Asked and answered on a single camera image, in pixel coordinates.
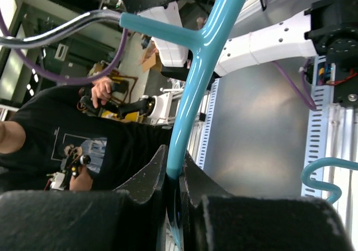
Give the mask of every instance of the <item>cardboard box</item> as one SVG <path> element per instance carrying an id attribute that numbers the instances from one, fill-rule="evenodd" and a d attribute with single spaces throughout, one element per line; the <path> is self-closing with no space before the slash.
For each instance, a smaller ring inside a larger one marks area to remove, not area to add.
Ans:
<path id="1" fill-rule="evenodd" d="M 158 50 L 154 43 L 150 44 L 143 53 L 142 59 L 140 61 L 142 65 L 143 72 L 146 72 L 150 69 L 154 69 L 158 72 L 162 70 L 162 62 L 159 57 Z"/>

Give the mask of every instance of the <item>light blue pipe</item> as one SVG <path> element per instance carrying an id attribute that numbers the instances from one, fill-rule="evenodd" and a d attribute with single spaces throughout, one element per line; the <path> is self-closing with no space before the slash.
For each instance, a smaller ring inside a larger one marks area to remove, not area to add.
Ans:
<path id="1" fill-rule="evenodd" d="M 216 0 L 208 21 L 200 31 L 183 29 L 138 15 L 123 13 L 121 16 L 122 27 L 188 47 L 194 55 L 168 153 L 167 175 L 173 181 L 178 181 L 182 172 L 186 147 L 202 97 L 245 1 Z M 171 229 L 175 242 L 180 248 L 180 229 L 178 227 L 171 227 Z"/>
<path id="2" fill-rule="evenodd" d="M 316 190 L 331 192 L 332 194 L 329 196 L 329 198 L 327 198 L 327 202 L 335 203 L 342 196 L 342 190 L 334 184 L 311 179 L 311 174 L 314 171 L 326 166 L 337 166 L 350 170 L 358 170 L 358 163 L 338 158 L 322 158 L 316 160 L 313 163 L 310 163 L 307 167 L 303 169 L 301 174 L 302 182 L 307 187 L 314 188 Z"/>

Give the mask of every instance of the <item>black t-shirt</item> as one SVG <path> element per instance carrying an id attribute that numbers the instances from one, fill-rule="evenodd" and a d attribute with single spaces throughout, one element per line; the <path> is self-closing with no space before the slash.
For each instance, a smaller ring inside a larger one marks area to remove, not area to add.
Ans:
<path id="1" fill-rule="evenodd" d="M 11 121 L 26 132 L 23 147 L 0 154 L 0 186 L 6 190 L 40 190 L 46 174 L 57 172 L 66 146 L 81 148 L 91 157 L 92 190 L 113 189 L 143 168 L 171 131 L 160 127 L 90 117 L 78 109 L 77 86 L 59 86 L 36 95 Z"/>

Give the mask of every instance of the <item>robot controller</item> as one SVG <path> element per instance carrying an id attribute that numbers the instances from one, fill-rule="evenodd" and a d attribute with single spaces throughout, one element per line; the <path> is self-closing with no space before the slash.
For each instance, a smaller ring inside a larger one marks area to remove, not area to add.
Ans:
<path id="1" fill-rule="evenodd" d="M 57 191 L 68 190 L 71 177 L 77 177 L 79 175 L 79 167 L 88 165 L 90 162 L 91 157 L 89 155 L 69 156 L 64 160 L 63 165 L 61 165 L 62 171 L 51 175 L 50 189 Z"/>
<path id="2" fill-rule="evenodd" d="M 111 83 L 112 94 L 117 92 L 120 89 L 118 83 Z M 91 89 L 82 88 L 79 92 L 81 96 L 80 103 L 90 113 L 98 116 L 100 108 L 94 108 L 91 99 Z M 143 117 L 148 117 L 150 119 L 156 120 L 157 118 L 162 118 L 163 108 L 166 106 L 166 94 L 162 96 L 142 96 L 140 100 L 133 103 L 120 103 L 118 104 L 115 99 L 112 98 L 105 104 L 101 105 L 104 110 L 108 110 L 112 113 L 117 114 L 117 117 L 123 120 L 126 115 L 134 112 L 138 112 Z"/>

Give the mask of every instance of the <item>screw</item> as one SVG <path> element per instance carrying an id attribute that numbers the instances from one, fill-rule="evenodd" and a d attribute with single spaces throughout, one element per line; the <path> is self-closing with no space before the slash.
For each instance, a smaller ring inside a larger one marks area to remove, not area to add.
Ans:
<path id="1" fill-rule="evenodd" d="M 348 96 L 348 100 L 349 100 L 350 102 L 356 102 L 356 101 L 358 100 L 358 96 L 357 96 L 356 94 L 350 94 L 350 95 Z"/>

